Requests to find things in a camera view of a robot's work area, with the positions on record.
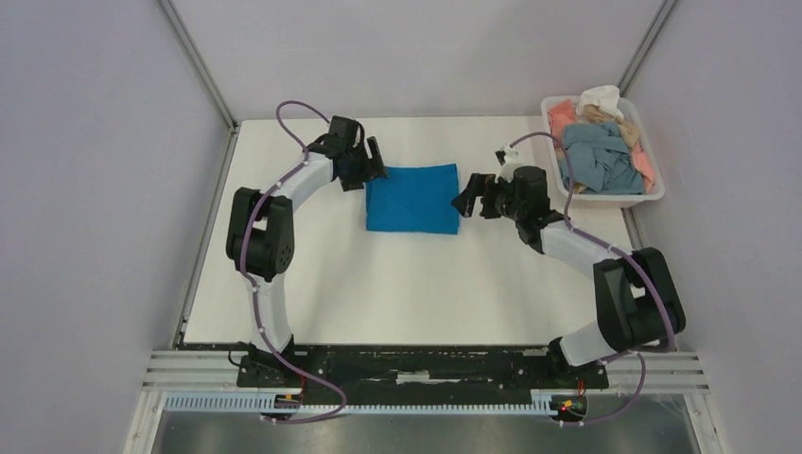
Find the bright blue t shirt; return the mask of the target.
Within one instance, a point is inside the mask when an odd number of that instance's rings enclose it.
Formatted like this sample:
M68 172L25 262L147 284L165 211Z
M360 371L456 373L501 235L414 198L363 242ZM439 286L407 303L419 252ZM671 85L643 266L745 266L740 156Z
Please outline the bright blue t shirt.
M456 235L460 215L451 202L459 194L455 164L389 167L385 178L367 183L366 229L381 233Z

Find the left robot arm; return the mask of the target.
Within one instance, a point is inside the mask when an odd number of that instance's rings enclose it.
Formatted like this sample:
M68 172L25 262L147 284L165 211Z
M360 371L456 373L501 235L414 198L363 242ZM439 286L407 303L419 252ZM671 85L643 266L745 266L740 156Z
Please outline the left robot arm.
M295 358L284 353L293 344L285 274L295 253L295 211L334 181L348 192L386 175L376 139L355 119L333 116L327 132L306 144L274 183L234 193L225 252L250 295L253 334L241 364L245 377L285 386L297 372Z

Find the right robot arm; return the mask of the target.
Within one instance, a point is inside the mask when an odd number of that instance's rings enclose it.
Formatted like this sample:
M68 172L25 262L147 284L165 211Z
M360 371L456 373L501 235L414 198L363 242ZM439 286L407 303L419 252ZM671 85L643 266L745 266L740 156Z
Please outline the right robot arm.
M547 173L537 166L519 166L508 175L472 174L451 204L469 218L477 203L482 218L512 220L525 245L593 283L595 319L549 343L546 371L553 383L573 384L593 362L674 347L687 320L662 252L626 251L578 228L552 208Z

